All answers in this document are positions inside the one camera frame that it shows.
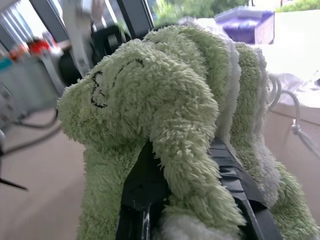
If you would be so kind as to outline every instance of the purple object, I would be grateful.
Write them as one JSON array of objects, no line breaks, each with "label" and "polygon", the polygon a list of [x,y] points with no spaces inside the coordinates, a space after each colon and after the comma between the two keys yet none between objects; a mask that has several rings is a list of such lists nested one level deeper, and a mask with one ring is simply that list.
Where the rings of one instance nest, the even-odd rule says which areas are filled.
[{"label": "purple object", "polygon": [[214,18],[235,42],[271,44],[275,38],[275,12],[253,7],[236,7]]}]

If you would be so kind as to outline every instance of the white surface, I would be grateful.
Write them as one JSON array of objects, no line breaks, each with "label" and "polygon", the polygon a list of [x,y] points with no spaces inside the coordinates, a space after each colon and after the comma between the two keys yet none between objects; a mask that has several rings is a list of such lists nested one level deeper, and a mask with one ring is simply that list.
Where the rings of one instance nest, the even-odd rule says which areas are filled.
[{"label": "white surface", "polygon": [[[320,90],[314,85],[320,71],[320,10],[275,14],[274,44],[259,45],[267,70],[279,74],[284,89],[296,91],[302,105],[320,108]],[[283,103],[292,104],[282,99]]]}]

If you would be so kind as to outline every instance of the drawn eye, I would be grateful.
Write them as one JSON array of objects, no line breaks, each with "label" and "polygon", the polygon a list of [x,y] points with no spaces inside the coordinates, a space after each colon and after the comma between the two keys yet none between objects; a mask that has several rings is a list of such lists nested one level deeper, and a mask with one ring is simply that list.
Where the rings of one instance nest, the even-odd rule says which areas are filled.
[{"label": "drawn eye", "polygon": [[92,80],[94,82],[94,86],[93,86],[93,89],[92,89],[92,92],[91,92],[91,98],[90,98],[90,101],[91,103],[100,108],[100,109],[103,109],[105,107],[107,107],[108,105],[107,104],[104,104],[104,103],[98,103],[95,98],[96,98],[96,95],[97,93],[103,97],[105,97],[105,95],[102,93],[102,89],[100,88],[100,83],[101,83],[101,80],[99,81],[98,80],[98,76],[102,76],[102,71],[97,71],[93,74],[92,76]]},{"label": "drawn eye", "polygon": [[136,63],[140,64],[143,68],[145,67],[144,62],[141,59],[136,58],[134,60],[129,61],[126,65],[123,65],[120,68],[120,70],[118,71],[118,73],[115,75],[112,87],[114,87],[116,85],[116,81],[117,81],[118,75],[121,73],[121,71],[124,69],[124,67],[128,66],[130,63],[133,63],[133,62],[136,62]]}]

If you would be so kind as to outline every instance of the red object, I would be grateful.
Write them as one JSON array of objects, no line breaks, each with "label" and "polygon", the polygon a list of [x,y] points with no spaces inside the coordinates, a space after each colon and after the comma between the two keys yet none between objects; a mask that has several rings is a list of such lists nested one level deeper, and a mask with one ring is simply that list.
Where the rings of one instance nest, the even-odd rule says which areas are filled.
[{"label": "red object", "polygon": [[41,54],[43,50],[50,50],[50,45],[46,40],[37,40],[28,44],[31,54]]}]

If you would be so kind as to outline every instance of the green fuzzy fabric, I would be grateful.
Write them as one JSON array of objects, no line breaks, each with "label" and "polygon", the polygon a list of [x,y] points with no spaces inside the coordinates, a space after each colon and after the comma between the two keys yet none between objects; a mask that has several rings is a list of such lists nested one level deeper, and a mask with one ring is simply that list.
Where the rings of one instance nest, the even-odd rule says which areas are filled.
[{"label": "green fuzzy fabric", "polygon": [[261,166],[256,159],[252,127],[258,105],[257,57],[253,49],[244,43],[237,43],[236,49],[240,53],[241,78],[238,104],[232,119],[231,144],[244,168],[260,186]]},{"label": "green fuzzy fabric", "polygon": [[[245,220],[221,186],[207,149],[216,132],[230,135],[236,157],[263,189],[253,135],[255,119],[262,116],[260,65],[243,43],[192,26],[170,26],[123,44],[68,87],[58,102],[61,126],[86,148],[78,240],[114,239],[123,183],[148,138],[172,192],[159,239],[177,239],[170,234],[179,231],[189,234],[183,239],[239,239]],[[241,76],[231,77],[238,68]],[[282,179],[272,213],[283,237],[316,236],[301,187],[278,169]],[[203,231],[188,232],[179,221],[170,230],[176,217]]]},{"label": "green fuzzy fabric", "polygon": [[285,166],[277,162],[281,174],[278,201],[271,209],[284,240],[315,240],[319,228],[313,219],[305,196],[297,179],[289,174]]}]

